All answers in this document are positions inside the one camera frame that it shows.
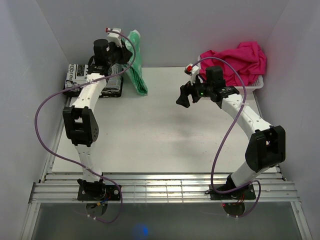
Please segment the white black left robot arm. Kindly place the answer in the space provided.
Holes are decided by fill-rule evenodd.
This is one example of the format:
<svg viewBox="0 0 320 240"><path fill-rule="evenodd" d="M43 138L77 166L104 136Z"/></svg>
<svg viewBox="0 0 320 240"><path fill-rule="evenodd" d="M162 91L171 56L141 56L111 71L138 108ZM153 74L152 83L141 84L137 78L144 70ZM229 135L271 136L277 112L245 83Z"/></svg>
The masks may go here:
<svg viewBox="0 0 320 240"><path fill-rule="evenodd" d="M121 80L119 74L132 53L123 40L97 39L93 43L94 55L89 59L86 71L86 86L82 87L72 106L62 111L66 136L71 140L82 164L83 177L78 179L82 193L93 200L106 197L107 189L96 166L91 151L99 136L99 126L94 109L103 89L107 86L106 76Z"/></svg>

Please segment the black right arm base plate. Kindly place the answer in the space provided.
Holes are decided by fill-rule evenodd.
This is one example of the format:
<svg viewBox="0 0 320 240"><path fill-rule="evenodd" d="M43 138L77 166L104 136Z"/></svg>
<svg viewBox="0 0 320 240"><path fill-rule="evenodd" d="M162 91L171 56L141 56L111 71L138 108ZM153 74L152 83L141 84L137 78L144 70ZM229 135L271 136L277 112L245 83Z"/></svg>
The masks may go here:
<svg viewBox="0 0 320 240"><path fill-rule="evenodd" d="M212 186L209 186L204 192L205 195L210 195L211 200L255 200L256 194L252 184L242 187L238 190L229 192L229 193L217 193L213 191Z"/></svg>

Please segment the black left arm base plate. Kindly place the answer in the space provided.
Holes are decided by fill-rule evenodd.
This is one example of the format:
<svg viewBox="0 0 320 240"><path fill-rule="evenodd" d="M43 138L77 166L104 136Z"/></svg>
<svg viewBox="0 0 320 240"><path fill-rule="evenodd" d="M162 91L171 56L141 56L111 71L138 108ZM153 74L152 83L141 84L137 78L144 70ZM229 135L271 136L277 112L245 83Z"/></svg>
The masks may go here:
<svg viewBox="0 0 320 240"><path fill-rule="evenodd" d="M82 186L80 186L76 199L78 201L103 201L105 199L108 199L109 201L119 201L121 196L115 185L105 185L101 196L91 196L89 193L85 192L85 189Z"/></svg>

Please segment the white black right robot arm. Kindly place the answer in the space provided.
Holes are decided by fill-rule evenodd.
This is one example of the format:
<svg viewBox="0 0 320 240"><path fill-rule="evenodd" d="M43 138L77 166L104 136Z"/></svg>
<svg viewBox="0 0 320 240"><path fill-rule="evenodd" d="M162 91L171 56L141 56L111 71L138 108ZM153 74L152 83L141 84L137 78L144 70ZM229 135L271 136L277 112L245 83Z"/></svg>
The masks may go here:
<svg viewBox="0 0 320 240"><path fill-rule="evenodd" d="M237 199L244 189L252 184L256 177L286 159L286 132L278 125L263 120L249 105L245 96L234 86L227 86L220 66L208 67L206 78L202 78L197 66L189 64L184 72L190 81L180 87L180 96L176 104L190 107L201 98L209 98L232 118L232 125L239 125L248 137L244 163L227 177L226 183L212 191L219 195L228 195Z"/></svg>

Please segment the green white tie-dye trousers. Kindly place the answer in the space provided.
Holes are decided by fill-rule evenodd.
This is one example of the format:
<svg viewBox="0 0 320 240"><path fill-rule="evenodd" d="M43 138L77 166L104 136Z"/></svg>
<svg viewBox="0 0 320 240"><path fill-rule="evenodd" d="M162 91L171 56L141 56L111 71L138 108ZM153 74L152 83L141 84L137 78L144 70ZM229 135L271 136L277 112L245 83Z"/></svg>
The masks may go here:
<svg viewBox="0 0 320 240"><path fill-rule="evenodd" d="M148 88L143 79L142 73L142 57L140 51L141 35L135 29L129 33L127 38L130 39L134 47L127 39L124 40L126 48L132 53L129 63L124 65L124 68L127 68L129 64L132 63L131 67L126 71L126 74L131 80L136 92L141 96L147 96Z"/></svg>

